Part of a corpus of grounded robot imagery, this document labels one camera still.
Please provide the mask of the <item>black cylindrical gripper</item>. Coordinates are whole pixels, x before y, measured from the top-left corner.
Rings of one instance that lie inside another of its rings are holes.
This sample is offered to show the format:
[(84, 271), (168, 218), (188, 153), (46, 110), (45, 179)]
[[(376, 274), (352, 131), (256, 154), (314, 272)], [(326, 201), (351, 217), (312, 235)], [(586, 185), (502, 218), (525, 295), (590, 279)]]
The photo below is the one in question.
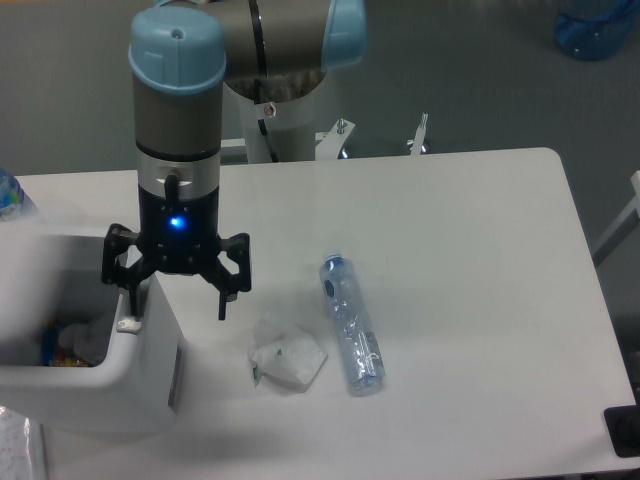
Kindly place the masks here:
[[(251, 290), (250, 236), (218, 235), (220, 149), (192, 154), (137, 146), (140, 232), (114, 223), (103, 243), (101, 281), (129, 293), (140, 317), (139, 287), (154, 272), (200, 275), (219, 292), (218, 319), (227, 304)], [(134, 246), (141, 254), (127, 267), (120, 257)]]

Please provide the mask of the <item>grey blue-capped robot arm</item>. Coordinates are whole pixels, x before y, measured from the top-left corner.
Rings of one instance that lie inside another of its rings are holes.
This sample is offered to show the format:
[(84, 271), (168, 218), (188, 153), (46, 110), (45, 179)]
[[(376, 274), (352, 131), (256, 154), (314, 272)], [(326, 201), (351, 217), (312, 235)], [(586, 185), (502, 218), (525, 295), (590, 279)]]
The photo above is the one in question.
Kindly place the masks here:
[(366, 42), (360, 1), (159, 1), (135, 15), (140, 228), (109, 227), (101, 273), (133, 315), (158, 272), (202, 277), (221, 305), (252, 287), (249, 236), (218, 232), (224, 84), (352, 65)]

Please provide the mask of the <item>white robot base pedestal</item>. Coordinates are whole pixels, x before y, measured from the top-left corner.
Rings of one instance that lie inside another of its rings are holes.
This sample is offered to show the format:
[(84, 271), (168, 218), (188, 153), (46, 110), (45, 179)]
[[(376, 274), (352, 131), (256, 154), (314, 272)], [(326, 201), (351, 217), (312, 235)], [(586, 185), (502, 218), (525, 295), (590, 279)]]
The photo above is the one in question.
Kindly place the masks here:
[(268, 82), (228, 82), (225, 92), (238, 106), (242, 138), (249, 145), (261, 134), (277, 163), (314, 159), (314, 88)]

